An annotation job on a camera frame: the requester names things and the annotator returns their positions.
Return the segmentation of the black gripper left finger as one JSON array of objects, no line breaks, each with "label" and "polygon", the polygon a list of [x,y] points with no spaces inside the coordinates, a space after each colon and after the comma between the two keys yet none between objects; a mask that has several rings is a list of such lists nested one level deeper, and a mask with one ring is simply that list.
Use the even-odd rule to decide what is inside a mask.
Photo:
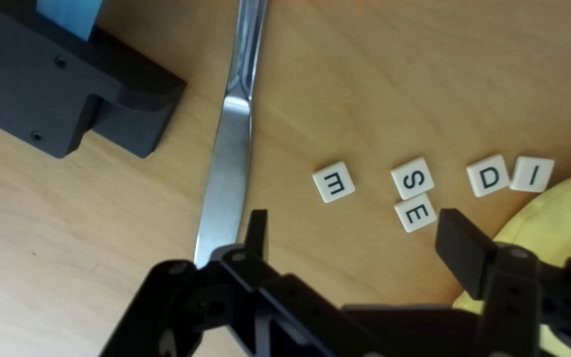
[{"label": "black gripper left finger", "polygon": [[266,257],[266,231],[268,231],[268,211],[254,209],[250,213],[244,245],[256,257]]}]

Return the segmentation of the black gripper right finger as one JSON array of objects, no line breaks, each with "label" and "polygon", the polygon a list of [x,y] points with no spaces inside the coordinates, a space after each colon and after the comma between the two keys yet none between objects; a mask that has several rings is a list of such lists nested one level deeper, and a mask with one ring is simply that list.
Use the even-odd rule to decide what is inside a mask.
[{"label": "black gripper right finger", "polygon": [[457,208],[441,209],[437,253],[474,299],[486,295],[494,251],[496,243],[466,213]]}]

